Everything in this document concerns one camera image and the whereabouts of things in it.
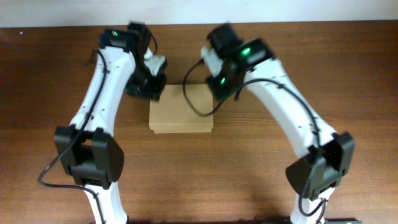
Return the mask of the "brown cardboard box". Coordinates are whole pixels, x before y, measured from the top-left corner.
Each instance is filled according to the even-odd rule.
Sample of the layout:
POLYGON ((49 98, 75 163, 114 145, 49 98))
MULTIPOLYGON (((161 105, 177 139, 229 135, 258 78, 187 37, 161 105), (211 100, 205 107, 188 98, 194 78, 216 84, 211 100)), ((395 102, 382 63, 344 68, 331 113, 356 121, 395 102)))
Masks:
MULTIPOLYGON (((185 89, 192 94, 190 101, 197 110, 206 112, 212 109, 213 97, 206 85, 186 85, 185 89)), ((150 102, 149 128, 156 134, 210 133, 213 117, 201 117, 189 107, 183 86, 166 85, 160 100, 150 102)))

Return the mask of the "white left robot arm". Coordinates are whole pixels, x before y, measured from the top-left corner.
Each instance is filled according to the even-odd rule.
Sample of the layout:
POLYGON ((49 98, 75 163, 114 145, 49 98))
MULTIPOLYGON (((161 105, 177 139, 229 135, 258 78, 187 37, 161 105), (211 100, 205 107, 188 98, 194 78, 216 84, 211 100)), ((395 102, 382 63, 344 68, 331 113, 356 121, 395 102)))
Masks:
POLYGON ((71 189, 86 193, 95 223, 129 223, 118 186, 124 152, 114 139, 114 124, 124 93, 160 99, 167 59, 150 49, 153 40, 140 22, 125 30, 105 29, 93 51, 96 67, 84 100, 70 124, 55 130, 55 160, 73 178, 71 189))

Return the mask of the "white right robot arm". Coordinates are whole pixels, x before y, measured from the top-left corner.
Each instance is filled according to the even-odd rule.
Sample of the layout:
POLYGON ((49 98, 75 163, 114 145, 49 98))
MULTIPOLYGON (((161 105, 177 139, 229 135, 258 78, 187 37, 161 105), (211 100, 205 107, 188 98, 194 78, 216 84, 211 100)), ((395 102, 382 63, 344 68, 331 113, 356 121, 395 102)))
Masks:
POLYGON ((201 56, 211 75, 215 98, 224 102, 250 91, 287 136, 297 161, 285 174, 296 193, 289 223, 328 223, 326 207, 348 173, 355 149, 350 133, 337 133, 310 106, 292 83, 282 62, 262 39, 240 39, 228 23, 206 37, 201 56))

